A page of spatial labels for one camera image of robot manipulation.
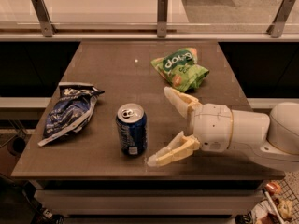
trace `chip bag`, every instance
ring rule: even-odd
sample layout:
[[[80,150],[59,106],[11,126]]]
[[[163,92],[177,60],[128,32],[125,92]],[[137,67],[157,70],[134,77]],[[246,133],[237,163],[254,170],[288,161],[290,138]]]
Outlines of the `chip bag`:
[[[194,48],[179,49],[169,56],[152,60],[151,64],[180,92],[197,89],[209,73],[205,67],[197,64],[197,50]]]
[[[49,112],[39,146],[77,133],[90,121],[98,95],[104,93],[92,84],[77,82],[59,83],[60,99]]]

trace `can top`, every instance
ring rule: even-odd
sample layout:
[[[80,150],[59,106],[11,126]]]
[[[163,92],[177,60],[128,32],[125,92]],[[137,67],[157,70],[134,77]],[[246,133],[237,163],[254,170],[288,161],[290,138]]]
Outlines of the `can top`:
[[[118,118],[125,123],[135,123],[142,119],[144,115],[143,108],[134,103],[129,103],[120,107]]]

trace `robotic hand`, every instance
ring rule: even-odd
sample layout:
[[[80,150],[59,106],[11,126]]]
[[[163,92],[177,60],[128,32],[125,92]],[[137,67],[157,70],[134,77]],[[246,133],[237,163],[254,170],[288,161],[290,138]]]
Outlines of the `robotic hand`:
[[[164,94],[187,119],[190,135],[179,133],[167,147],[149,157],[148,166],[185,159],[201,148],[240,151],[261,166],[299,170],[299,104],[281,103],[268,116],[231,110],[226,105],[202,105],[195,97],[168,87]]]

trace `green chip bag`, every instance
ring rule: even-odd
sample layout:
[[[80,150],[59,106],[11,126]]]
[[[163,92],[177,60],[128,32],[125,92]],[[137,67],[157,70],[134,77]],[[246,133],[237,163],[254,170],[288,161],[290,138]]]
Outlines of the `green chip bag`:
[[[198,88],[209,73],[205,67],[197,64],[197,51],[194,48],[179,49],[169,56],[152,60],[151,64],[180,92]]]

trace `aluminum can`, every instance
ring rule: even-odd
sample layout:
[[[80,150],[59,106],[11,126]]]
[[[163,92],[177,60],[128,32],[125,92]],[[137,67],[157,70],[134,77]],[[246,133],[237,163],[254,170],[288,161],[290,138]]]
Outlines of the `aluminum can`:
[[[147,149],[147,115],[134,103],[123,105],[116,117],[121,151],[129,156],[138,156]]]

